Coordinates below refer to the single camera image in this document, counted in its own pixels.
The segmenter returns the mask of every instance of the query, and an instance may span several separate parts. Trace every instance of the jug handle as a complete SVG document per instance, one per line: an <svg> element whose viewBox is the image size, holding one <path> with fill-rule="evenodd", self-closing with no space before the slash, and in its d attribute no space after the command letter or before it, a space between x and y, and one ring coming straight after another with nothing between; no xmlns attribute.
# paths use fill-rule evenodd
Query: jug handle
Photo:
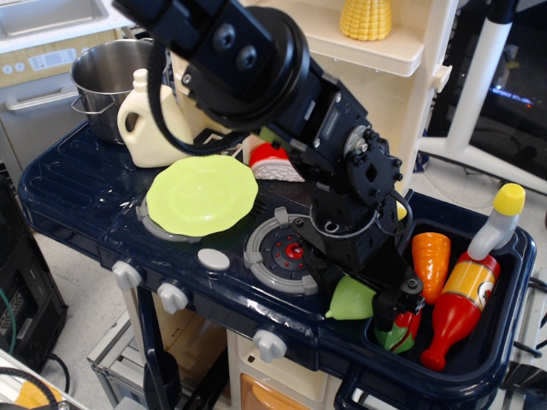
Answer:
<svg viewBox="0 0 547 410"><path fill-rule="evenodd" d="M114 104L115 104L115 100L112 96L110 96L110 98L112 99L112 102L107 105L105 108L101 109L100 111L84 111L84 110L81 110L79 108L76 108L76 104L79 102L79 100L81 100L83 97L85 97L86 95L88 94L87 91L85 91L81 96L79 96L78 98L76 98L71 105L71 107L73 108L74 111L78 111L80 114L102 114L104 113L107 109L109 109L110 107L112 107Z"/></svg>
<svg viewBox="0 0 547 410"><path fill-rule="evenodd" d="M134 128L130 131L127 129L127 126L126 126L126 120L129 114L135 114L138 117L141 116L141 113L139 113L138 109L135 109L134 107L129 108L126 106L126 104L122 103L120 106L120 110L118 111L118 116L116 120L117 120L118 132L120 133L121 138L124 140L126 144L133 144L137 142L137 139L134 139L136 138Z"/></svg>

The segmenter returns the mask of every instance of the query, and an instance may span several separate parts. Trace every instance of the toy ketchup bottle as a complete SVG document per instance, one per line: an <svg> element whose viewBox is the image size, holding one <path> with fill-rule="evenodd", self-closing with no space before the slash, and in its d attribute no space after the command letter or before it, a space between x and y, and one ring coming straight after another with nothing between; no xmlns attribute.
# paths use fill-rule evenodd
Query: toy ketchup bottle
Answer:
<svg viewBox="0 0 547 410"><path fill-rule="evenodd" d="M450 347L469 336L479 323L485 304L499 277L497 261L487 255L473 260L464 252L454 266L433 308L433 340L420 357L421 364L440 372Z"/></svg>

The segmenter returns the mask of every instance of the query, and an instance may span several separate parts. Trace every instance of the stainless steel pot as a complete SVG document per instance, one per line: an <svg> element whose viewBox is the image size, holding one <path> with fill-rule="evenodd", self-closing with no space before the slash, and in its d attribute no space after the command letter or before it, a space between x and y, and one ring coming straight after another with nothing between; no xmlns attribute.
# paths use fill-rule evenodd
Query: stainless steel pot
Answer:
<svg viewBox="0 0 547 410"><path fill-rule="evenodd" d="M70 78L79 97L72 107L87 115L99 138L124 144L117 126L118 110L133 89L133 73L147 68L151 50L148 40L114 40L88 49L74 60Z"/></svg>

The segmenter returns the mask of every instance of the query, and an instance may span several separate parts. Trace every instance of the toy corn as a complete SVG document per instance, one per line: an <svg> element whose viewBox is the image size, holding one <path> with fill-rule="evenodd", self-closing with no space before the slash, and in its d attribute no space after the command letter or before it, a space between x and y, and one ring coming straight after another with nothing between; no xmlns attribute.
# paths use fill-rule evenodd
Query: toy corn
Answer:
<svg viewBox="0 0 547 410"><path fill-rule="evenodd" d="M381 40L391 30L391 0L345 0L340 30L349 38Z"/></svg>

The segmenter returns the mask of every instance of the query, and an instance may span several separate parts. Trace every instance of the plastic plate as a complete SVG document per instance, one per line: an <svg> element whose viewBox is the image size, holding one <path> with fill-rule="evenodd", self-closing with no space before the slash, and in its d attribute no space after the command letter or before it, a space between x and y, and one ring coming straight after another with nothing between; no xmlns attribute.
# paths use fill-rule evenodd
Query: plastic plate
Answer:
<svg viewBox="0 0 547 410"><path fill-rule="evenodd" d="M258 184L249 167L228 155L190 157L159 173L146 201L162 229L189 237L225 231L253 207Z"/></svg>

